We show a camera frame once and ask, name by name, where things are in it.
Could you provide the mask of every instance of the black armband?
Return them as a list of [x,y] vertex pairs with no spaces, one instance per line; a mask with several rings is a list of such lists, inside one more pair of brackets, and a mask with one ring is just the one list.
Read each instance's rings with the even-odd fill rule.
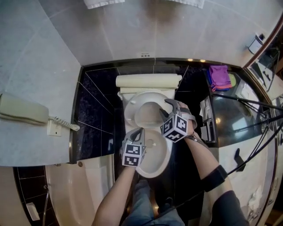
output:
[[212,189],[222,184],[225,181],[226,177],[228,177],[228,174],[226,173],[222,165],[217,166],[215,170],[213,170],[208,176],[201,180],[203,189],[206,192],[211,191]]

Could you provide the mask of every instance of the hand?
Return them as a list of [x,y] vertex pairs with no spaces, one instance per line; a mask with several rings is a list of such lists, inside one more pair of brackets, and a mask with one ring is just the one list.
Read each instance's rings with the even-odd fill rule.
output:
[[[189,109],[189,107],[186,104],[184,104],[183,102],[178,101],[178,103],[179,103],[179,106],[181,108],[188,108]],[[193,134],[193,131],[194,131],[193,122],[191,120],[188,120],[187,121],[187,134],[191,135],[191,134]]]

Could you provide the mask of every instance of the telephone handset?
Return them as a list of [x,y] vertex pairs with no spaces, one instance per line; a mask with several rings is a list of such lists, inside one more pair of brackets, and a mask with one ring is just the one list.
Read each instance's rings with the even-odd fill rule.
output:
[[0,93],[0,118],[14,121],[22,121],[34,125],[45,125],[48,120],[78,131],[78,125],[71,124],[58,117],[49,116],[49,110],[45,106],[20,99],[8,93]]

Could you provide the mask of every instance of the white tile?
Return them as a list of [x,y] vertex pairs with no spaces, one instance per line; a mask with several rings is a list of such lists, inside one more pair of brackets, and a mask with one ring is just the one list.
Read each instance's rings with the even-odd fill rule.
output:
[[82,3],[52,17],[51,22],[81,65],[113,60],[96,9]]
[[155,0],[130,0],[97,8],[114,60],[154,52]]
[[0,2],[0,90],[6,87],[11,72],[34,34],[13,0]]
[[254,11],[255,5],[258,0],[211,0],[211,1],[221,4],[249,18],[251,13]]
[[205,28],[213,4],[203,9],[171,1],[157,6],[156,57],[191,58]]
[[263,30],[250,20],[214,5],[194,58],[243,66],[252,57],[246,46],[260,32]]
[[51,17],[83,0],[39,0],[46,14]]
[[15,0],[17,7],[28,24],[37,31],[48,19],[38,0]]
[[[7,92],[45,105],[70,121],[80,64],[50,21],[30,41]],[[0,120],[0,165],[34,166],[69,161],[69,130],[47,135],[46,126]]]
[[258,0],[251,19],[270,34],[282,12],[282,0]]

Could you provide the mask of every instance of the towel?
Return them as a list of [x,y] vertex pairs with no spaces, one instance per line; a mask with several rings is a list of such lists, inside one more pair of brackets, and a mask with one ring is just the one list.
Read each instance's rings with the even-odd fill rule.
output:
[[211,65],[209,67],[209,74],[212,81],[212,91],[216,91],[216,89],[227,89],[232,87],[227,70],[227,65]]
[[[192,5],[198,8],[203,8],[204,0],[168,0],[168,1],[174,1],[182,4]],[[120,3],[125,2],[125,0],[84,0],[84,3],[86,4],[88,9],[97,8],[104,5],[114,4],[114,3]]]

